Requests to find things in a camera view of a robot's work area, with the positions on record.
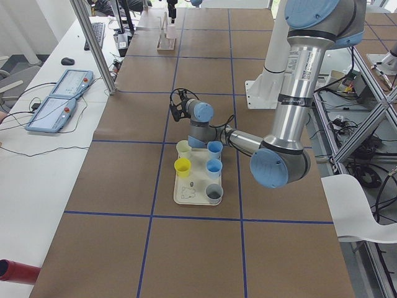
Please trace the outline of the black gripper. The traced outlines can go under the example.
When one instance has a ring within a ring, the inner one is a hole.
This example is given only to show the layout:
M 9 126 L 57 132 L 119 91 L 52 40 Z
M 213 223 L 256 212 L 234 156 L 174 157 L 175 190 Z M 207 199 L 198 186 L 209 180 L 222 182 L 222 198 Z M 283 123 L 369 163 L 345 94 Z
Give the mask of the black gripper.
M 177 0 L 167 0 L 168 16 L 171 19 L 176 18 L 176 4 Z
M 191 118 L 191 114 L 187 106 L 188 106 L 188 102 L 193 100 L 193 98 L 188 98 L 186 95 L 181 95 L 180 100 L 181 100 L 180 103 L 175 104 L 174 101 L 172 100 L 172 95 L 170 95 L 169 108 L 175 122 L 178 122 L 181 119 Z

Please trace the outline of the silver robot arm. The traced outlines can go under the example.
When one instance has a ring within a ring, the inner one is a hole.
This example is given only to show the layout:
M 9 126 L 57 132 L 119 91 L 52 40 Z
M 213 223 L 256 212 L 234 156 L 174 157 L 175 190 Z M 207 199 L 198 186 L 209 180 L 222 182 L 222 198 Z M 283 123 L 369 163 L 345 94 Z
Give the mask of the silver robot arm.
M 327 50 L 361 42 L 366 7 L 365 1 L 287 1 L 284 16 L 290 51 L 270 134 L 259 138 L 227 124 L 212 126 L 212 106 L 177 88 L 181 101 L 169 108 L 176 122 L 190 120 L 189 145 L 202 148 L 210 141 L 221 141 L 249 155 L 252 175 L 267 188 L 303 178 L 310 158 L 301 134 L 324 55 Z
M 203 1 L 202 0 L 190 0 L 189 3 L 195 7 L 199 7 Z M 178 0 L 167 0 L 168 17 L 172 20 L 176 18 L 176 4 Z

